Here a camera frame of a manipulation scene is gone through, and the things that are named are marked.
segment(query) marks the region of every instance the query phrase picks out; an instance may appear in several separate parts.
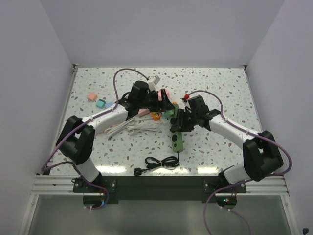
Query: green power strip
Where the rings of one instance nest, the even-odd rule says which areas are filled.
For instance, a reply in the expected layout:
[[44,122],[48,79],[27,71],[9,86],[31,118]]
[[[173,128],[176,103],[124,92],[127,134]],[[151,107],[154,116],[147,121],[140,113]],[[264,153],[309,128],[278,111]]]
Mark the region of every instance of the green power strip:
[[[177,112],[179,109],[178,104],[173,104],[175,106],[174,116],[171,119],[171,123],[175,121],[175,118],[177,116]],[[173,145],[173,151],[175,153],[182,152],[184,150],[183,144],[182,144],[182,134],[180,131],[172,132],[172,145]]]

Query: speckled table surface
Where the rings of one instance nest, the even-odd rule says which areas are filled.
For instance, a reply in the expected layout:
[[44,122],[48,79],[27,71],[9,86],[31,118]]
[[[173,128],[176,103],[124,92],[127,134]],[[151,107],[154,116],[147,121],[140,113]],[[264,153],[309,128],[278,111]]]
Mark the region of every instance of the speckled table surface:
[[[71,115],[84,117],[98,113],[95,102],[88,102],[87,96],[94,92],[98,98],[114,102],[112,78],[118,68],[80,68],[78,69],[71,96],[68,102],[65,121]],[[186,93],[194,90],[210,90],[218,95],[224,104],[225,114],[233,121],[253,130],[260,131],[252,96],[244,69],[215,68],[139,68],[146,76],[158,75],[160,88],[167,88],[172,101],[180,101]],[[119,97],[130,91],[133,82],[140,76],[125,71],[117,77]],[[214,97],[202,95],[209,109],[220,109]],[[122,131],[108,140],[101,133],[94,140],[91,158],[103,175],[132,176],[136,167],[145,168],[144,159],[148,156],[163,159],[175,156],[171,146],[170,124],[164,124],[157,132],[139,133],[135,136]],[[185,150],[180,154],[180,166],[173,169],[158,168],[145,175],[217,175],[221,170],[243,161],[242,151],[235,144],[218,134],[204,128],[195,127],[191,133],[183,134]],[[60,152],[53,163],[68,160]],[[51,175],[76,175],[68,164],[54,168]]]

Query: pink object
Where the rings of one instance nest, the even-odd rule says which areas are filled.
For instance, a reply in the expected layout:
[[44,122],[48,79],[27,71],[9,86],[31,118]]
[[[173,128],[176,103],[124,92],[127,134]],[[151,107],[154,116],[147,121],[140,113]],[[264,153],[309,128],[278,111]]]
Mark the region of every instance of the pink object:
[[87,97],[88,100],[91,100],[91,101],[96,101],[96,99],[98,98],[97,94],[95,93],[90,93]]
[[138,116],[141,117],[148,113],[150,113],[149,109],[139,109]]
[[[170,98],[170,92],[167,89],[165,89],[165,92],[166,92],[167,97]],[[161,91],[158,91],[157,94],[158,94],[159,101],[161,101],[162,100]]]

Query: black base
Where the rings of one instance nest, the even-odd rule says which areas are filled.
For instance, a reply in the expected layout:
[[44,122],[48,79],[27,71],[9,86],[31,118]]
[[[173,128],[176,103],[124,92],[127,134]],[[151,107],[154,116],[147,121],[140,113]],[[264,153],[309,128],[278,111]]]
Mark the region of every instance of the black base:
[[[110,193],[110,204],[119,200],[166,200],[206,202],[214,192],[218,176],[102,176]],[[246,193],[246,186],[238,186],[237,193]],[[73,192],[97,193],[98,188],[87,185],[81,178],[74,180]],[[234,188],[221,193],[233,193]]]

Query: white cable bundle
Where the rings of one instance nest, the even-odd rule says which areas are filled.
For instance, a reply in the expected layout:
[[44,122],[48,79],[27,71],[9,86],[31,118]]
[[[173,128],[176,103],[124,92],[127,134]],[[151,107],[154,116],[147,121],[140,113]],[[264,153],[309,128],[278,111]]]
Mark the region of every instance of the white cable bundle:
[[152,119],[153,119],[152,117],[150,118],[133,117],[117,126],[113,126],[106,129],[104,132],[107,134],[108,138],[110,138],[124,129],[128,130],[129,135],[136,135],[140,131],[158,131],[160,129],[159,122],[153,124],[136,124],[139,121],[146,121]]

